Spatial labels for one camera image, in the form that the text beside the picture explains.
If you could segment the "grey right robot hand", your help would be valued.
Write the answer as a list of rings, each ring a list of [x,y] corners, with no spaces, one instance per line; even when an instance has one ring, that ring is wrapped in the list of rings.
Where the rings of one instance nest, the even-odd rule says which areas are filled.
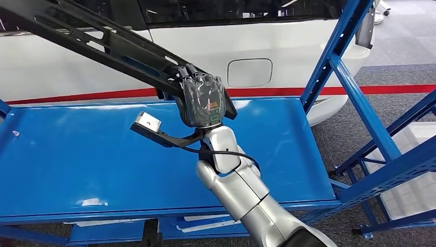
[[[176,85],[182,96],[174,96],[182,122],[192,128],[221,123],[226,112],[225,88],[221,77],[199,72],[193,64],[177,66]]]

